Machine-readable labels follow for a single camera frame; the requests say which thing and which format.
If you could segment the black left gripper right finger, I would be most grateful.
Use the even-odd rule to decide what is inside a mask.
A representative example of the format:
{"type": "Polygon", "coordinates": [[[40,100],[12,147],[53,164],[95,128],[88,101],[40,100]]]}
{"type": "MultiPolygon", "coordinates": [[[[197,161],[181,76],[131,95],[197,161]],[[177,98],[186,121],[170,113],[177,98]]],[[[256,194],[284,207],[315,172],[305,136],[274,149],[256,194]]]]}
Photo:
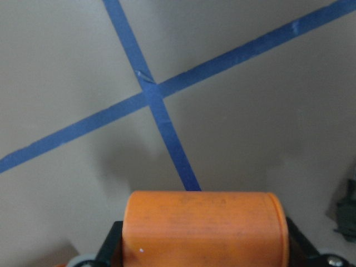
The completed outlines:
{"type": "Polygon", "coordinates": [[[324,260],[320,252],[299,230],[293,220],[286,217],[289,234],[289,265],[302,266],[324,266],[324,260]]]}

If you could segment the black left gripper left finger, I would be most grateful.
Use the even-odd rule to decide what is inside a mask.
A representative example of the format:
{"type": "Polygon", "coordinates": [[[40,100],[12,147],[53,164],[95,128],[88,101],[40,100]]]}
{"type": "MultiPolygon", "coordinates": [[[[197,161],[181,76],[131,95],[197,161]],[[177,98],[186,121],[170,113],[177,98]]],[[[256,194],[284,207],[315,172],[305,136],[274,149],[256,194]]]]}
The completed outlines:
{"type": "Polygon", "coordinates": [[[94,266],[123,266],[123,221],[115,221],[95,259],[94,266]]]}

